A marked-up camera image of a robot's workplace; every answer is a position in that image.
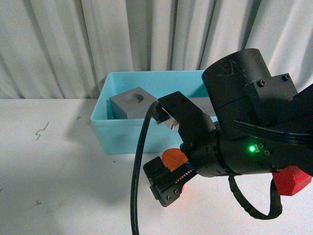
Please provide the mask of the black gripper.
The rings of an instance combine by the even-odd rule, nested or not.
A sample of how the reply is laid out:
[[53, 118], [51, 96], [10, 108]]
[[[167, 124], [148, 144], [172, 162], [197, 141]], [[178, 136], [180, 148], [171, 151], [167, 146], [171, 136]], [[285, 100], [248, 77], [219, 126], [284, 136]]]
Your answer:
[[155, 199], [164, 207], [177, 200], [184, 184], [196, 175], [211, 178], [276, 170], [265, 142], [253, 137], [229, 141], [222, 134], [217, 134], [212, 142], [183, 153], [188, 161], [174, 171], [165, 167], [161, 156], [143, 166]]

